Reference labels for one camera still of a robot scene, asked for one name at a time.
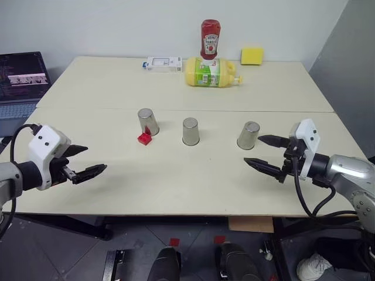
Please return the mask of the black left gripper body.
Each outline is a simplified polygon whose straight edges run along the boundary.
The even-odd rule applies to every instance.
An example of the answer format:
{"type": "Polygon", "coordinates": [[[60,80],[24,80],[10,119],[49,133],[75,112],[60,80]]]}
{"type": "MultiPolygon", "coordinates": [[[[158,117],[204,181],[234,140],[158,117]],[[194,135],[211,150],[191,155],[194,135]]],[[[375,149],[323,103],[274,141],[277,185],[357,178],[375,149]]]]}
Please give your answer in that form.
{"type": "Polygon", "coordinates": [[[68,164],[69,160],[65,157],[52,159],[49,165],[52,186],[64,183],[67,180],[70,180],[73,184],[77,184],[76,174],[73,171],[65,172],[65,168],[68,164]]]}

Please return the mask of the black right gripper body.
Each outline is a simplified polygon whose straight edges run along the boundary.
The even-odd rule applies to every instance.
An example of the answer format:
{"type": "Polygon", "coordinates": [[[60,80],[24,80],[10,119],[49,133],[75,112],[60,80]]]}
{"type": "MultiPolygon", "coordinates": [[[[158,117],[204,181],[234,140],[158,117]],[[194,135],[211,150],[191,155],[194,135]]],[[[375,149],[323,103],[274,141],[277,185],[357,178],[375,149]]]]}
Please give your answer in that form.
{"type": "Polygon", "coordinates": [[[283,183],[287,175],[294,176],[294,161],[296,163],[297,175],[300,175],[305,162],[306,144],[303,140],[281,140],[279,146],[286,149],[284,152],[284,163],[279,175],[276,177],[280,183],[283,183]]]}

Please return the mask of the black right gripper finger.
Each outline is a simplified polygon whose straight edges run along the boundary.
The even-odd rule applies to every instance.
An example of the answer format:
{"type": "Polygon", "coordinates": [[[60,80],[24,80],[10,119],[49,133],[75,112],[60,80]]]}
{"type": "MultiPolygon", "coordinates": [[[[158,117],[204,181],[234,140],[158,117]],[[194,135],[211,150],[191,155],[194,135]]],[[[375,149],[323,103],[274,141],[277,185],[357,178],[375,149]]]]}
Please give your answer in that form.
{"type": "Polygon", "coordinates": [[[244,161],[258,172],[272,176],[275,179],[285,179],[286,177],[286,174],[279,167],[270,165],[264,160],[245,157],[244,161]]]}
{"type": "Polygon", "coordinates": [[[258,140],[276,148],[287,148],[290,144],[289,138],[276,135],[262,135],[258,140]]]}

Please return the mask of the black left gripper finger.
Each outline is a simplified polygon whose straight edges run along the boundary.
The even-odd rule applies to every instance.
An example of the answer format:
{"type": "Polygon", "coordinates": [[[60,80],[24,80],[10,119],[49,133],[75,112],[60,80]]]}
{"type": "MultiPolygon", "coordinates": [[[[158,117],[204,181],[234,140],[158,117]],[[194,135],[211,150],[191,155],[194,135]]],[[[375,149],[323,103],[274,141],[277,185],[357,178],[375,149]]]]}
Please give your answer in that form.
{"type": "Polygon", "coordinates": [[[107,168],[107,165],[99,164],[99,165],[88,167],[85,170],[78,172],[78,173],[73,172],[71,181],[73,184],[80,184],[87,180],[91,180],[95,178],[96,176],[98,176],[99,174],[101,174],[106,168],[107,168]]]}
{"type": "Polygon", "coordinates": [[[67,150],[64,152],[65,157],[72,157],[74,155],[77,155],[83,151],[86,151],[88,147],[86,146],[80,146],[80,145],[70,145],[67,150]]]}

